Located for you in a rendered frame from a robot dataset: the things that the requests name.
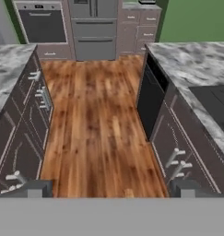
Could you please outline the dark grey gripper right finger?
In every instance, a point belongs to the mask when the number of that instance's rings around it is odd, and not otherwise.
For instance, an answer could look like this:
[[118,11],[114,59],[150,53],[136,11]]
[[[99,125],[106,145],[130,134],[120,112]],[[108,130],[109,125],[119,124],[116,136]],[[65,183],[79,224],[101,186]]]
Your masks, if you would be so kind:
[[204,189],[194,180],[179,179],[170,182],[170,195],[179,198],[220,197],[220,194]]

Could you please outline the dark sink basin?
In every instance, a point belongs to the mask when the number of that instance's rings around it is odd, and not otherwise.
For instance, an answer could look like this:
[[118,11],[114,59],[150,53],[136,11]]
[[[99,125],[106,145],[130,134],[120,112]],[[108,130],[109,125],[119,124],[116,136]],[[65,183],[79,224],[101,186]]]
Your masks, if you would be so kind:
[[189,89],[224,132],[224,85]]

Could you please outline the grey steel fridge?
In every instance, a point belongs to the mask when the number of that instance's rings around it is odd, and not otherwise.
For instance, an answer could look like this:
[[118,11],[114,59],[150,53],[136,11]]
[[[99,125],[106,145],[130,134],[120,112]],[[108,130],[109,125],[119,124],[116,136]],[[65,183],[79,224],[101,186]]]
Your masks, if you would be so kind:
[[68,0],[76,59],[114,60],[118,0]]

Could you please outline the black dishwasher door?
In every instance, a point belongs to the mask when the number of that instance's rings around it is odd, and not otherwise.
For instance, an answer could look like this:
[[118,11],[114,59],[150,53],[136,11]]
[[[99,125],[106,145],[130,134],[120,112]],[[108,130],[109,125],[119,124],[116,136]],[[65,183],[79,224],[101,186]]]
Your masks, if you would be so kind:
[[136,106],[147,139],[151,137],[168,86],[169,80],[158,61],[148,53]]

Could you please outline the grey drawer cabinet run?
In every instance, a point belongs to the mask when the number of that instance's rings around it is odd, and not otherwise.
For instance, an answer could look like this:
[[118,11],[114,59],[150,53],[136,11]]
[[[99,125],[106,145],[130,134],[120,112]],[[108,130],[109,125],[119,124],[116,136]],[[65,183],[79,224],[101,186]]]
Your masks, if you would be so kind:
[[118,7],[117,53],[143,54],[154,42],[162,9],[158,5],[122,2]]

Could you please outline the grey drawer under oven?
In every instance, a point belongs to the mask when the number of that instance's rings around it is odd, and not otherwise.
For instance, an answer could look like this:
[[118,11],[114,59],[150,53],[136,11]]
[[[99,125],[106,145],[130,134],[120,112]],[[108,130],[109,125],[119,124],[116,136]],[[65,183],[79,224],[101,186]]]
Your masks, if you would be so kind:
[[42,60],[73,60],[74,55],[68,44],[39,44],[37,53]]

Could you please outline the dark brown drawer front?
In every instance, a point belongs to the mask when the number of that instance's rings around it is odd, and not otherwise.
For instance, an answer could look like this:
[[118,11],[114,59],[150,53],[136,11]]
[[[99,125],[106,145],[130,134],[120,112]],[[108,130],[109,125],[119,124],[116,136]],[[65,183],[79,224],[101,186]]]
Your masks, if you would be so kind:
[[14,100],[20,107],[25,106],[31,98],[36,85],[40,80],[41,65],[39,57],[34,53],[26,63],[16,84]]

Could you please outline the grey built-in oven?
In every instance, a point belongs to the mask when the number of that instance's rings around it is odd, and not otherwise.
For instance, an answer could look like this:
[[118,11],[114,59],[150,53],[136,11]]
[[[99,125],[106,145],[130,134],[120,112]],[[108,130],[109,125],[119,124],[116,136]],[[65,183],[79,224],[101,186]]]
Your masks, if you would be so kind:
[[14,0],[13,5],[27,43],[67,43],[61,0]]

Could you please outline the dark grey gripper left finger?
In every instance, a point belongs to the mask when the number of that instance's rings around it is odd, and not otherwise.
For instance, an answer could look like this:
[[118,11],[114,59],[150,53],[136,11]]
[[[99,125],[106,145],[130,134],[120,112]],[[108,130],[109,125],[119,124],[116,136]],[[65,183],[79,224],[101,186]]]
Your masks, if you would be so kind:
[[23,184],[16,190],[0,194],[3,198],[46,198],[53,196],[53,182],[49,180],[34,180]]

